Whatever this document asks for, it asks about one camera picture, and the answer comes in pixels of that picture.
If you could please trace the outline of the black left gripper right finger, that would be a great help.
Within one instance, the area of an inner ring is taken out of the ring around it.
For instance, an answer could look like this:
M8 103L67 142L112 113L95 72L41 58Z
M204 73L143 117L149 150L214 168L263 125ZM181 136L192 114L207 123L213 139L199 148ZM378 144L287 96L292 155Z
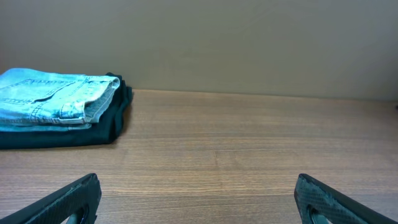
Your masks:
M294 199L303 224L397 224L308 174L298 176Z

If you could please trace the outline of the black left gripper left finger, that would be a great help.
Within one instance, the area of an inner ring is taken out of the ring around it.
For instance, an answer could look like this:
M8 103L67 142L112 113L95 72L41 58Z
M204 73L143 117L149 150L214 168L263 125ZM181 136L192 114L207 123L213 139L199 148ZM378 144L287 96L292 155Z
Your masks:
M94 224L101 200L98 176L90 173L1 219L4 224Z

